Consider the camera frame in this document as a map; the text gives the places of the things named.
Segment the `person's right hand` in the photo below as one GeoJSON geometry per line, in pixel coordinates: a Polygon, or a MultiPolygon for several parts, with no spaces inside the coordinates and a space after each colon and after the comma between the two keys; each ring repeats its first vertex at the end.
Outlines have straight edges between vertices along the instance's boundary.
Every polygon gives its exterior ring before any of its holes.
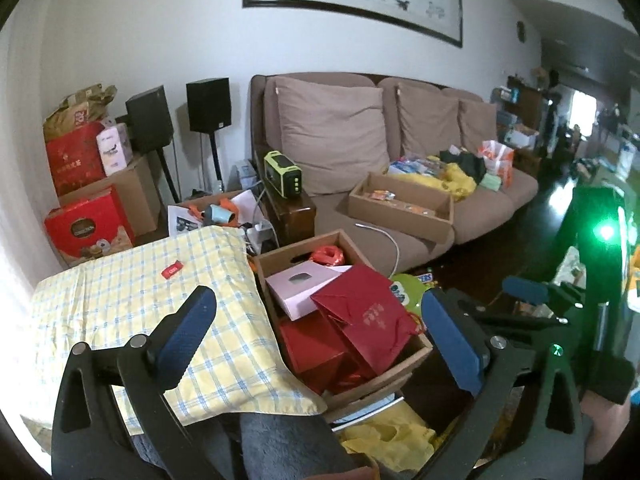
{"type": "Polygon", "coordinates": [[[600,463],[612,450],[629,424],[630,406],[630,396],[623,404],[616,404],[591,391],[584,394],[580,410],[592,421],[586,444],[586,465],[600,463]]]}

